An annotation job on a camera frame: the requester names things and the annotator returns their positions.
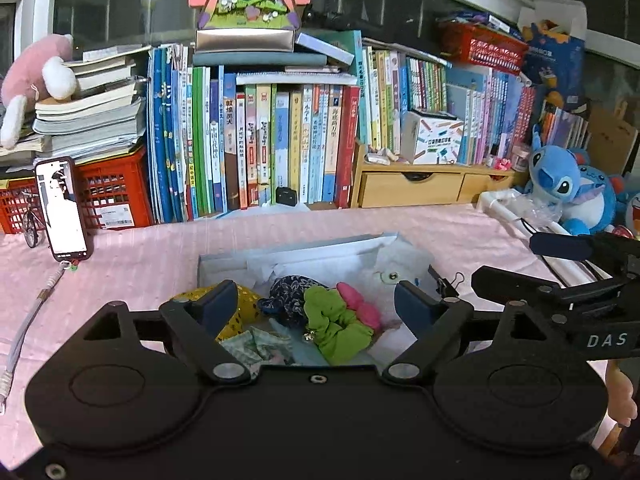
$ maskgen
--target pink hair tie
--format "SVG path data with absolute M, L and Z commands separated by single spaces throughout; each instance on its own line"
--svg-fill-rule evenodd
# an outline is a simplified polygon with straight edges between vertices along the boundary
M 365 302 L 362 295 L 348 283 L 340 282 L 335 288 L 347 304 L 347 308 L 356 312 L 358 320 L 363 325 L 375 331 L 380 330 L 380 313 L 375 306 Z

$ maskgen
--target red plastic basket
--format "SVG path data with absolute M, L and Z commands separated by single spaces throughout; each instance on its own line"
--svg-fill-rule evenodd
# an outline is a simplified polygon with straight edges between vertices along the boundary
M 145 153 L 145 149 L 140 148 L 130 155 L 76 167 L 80 187 L 78 195 L 82 199 L 82 212 L 88 229 L 102 229 L 107 225 L 112 229 L 126 229 L 147 227 L 153 223 L 146 193 Z M 0 225 L 7 234 L 22 232 L 22 215 L 27 211 L 23 191 L 37 194 L 34 178 L 0 181 Z M 39 200 L 36 199 L 34 205 L 36 214 L 39 214 Z M 103 215 L 107 211 L 116 213 L 116 216 L 105 220 Z
M 441 23 L 441 47 L 452 61 L 520 73 L 529 45 L 490 28 L 469 23 Z

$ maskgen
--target plush toy nose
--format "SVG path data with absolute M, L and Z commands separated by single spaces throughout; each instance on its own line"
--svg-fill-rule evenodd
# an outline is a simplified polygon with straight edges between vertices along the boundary
M 552 189 L 552 187 L 554 186 L 553 177 L 542 168 L 538 170 L 538 182 L 543 189 Z

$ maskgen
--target miniature bicycle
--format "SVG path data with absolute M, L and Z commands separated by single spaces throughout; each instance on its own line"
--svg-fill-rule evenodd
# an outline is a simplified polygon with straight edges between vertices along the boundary
M 27 201 L 27 211 L 22 215 L 22 232 L 27 245 L 33 249 L 38 244 L 38 229 L 36 227 L 36 222 L 43 229 L 45 228 L 45 225 L 44 222 L 38 218 L 36 213 L 34 213 L 35 207 L 33 205 L 33 198 L 37 195 L 27 191 L 23 191 L 22 194 Z

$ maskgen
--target bicycle wheel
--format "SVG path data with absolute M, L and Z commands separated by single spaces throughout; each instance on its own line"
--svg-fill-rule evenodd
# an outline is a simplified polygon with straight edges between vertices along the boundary
M 27 245 L 33 249 L 38 244 L 38 230 L 31 211 L 27 211 L 22 217 L 22 232 Z

